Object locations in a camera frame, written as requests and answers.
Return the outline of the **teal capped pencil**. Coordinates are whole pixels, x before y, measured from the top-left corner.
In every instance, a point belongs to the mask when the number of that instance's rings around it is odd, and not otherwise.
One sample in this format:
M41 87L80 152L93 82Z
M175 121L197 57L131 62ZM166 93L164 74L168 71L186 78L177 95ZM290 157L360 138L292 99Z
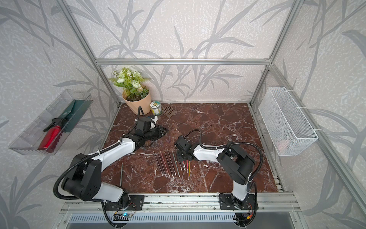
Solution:
M173 161L174 161L174 164L175 164L175 167L176 167L176 172L178 174L178 177L181 177L180 172L179 172L179 167L178 167L178 164L177 164L177 161L176 161L176 158L175 158L175 155L174 155L173 152L172 152L172 156L173 156Z

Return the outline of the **black capped pencil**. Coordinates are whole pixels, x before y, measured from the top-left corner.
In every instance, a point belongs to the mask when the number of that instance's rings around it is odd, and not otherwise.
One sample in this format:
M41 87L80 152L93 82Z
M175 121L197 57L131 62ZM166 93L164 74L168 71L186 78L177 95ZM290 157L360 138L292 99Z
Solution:
M170 164L170 161L169 161L169 158L168 158L168 155L167 153L165 152L165 158L166 158L166 162L167 162L167 165L168 165L168 168L169 168L169 171L171 173L171 176L174 178L174 171L171 167L171 164Z

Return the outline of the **blue capped pencil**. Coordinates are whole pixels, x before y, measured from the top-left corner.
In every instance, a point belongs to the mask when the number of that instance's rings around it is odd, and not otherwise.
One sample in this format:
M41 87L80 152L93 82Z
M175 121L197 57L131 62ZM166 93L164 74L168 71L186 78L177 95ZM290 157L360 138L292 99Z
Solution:
M176 171L175 171L175 167L174 167L174 162L173 162L173 159L172 159L172 157L171 157L171 153L170 153L170 151L168 151L168 156L169 156L169 160L170 160L170 164L171 164L171 169L172 169L172 174L174 174L175 175L175 177L177 177L177 173L176 173Z

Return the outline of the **dark blue pencil thin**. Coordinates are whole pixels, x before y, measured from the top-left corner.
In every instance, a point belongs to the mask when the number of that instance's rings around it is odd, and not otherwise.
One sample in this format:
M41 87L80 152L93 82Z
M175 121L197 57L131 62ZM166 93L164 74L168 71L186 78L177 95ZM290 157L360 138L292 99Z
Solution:
M155 159L156 159L156 162L157 162L158 168L159 168L159 170L160 170L160 172L161 172L162 176L165 176L164 171L162 170L162 167L161 167L161 165L160 165L160 161L159 161L159 159L158 159L158 156L157 156L155 153L154 153L154 157L155 157Z

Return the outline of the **green pencil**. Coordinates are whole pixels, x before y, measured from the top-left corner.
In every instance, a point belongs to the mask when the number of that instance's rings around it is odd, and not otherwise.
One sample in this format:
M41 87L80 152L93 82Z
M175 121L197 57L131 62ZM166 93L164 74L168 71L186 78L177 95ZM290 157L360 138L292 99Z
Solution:
M121 163L121 171L120 171L120 187L122 187L122 183L123 183L123 171L124 171L124 168L123 168L123 163Z

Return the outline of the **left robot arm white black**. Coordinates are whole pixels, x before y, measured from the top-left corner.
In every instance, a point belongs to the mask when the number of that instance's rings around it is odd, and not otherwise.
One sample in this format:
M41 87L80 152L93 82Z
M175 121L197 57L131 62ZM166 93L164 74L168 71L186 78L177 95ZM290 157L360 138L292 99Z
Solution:
M95 153L76 155L71 165L56 180L53 186L55 197L63 200L80 199L92 202L112 202L122 207L130 204L127 191L102 181L102 172L120 158L127 156L168 133L157 125L157 116L146 116L141 107L131 130L116 143Z

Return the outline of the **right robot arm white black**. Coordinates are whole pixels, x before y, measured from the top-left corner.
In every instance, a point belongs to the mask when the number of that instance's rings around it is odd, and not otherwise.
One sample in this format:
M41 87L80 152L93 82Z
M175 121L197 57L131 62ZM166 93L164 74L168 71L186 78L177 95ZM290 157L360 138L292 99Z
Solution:
M255 168L255 160L241 145L256 145L241 142L229 143L221 146L207 146L191 144L184 136L178 137L174 143L179 161L212 161L219 163L225 172L233 180L232 200L234 203L242 203L250 192L251 183L263 164L263 154L260 154L260 162Z

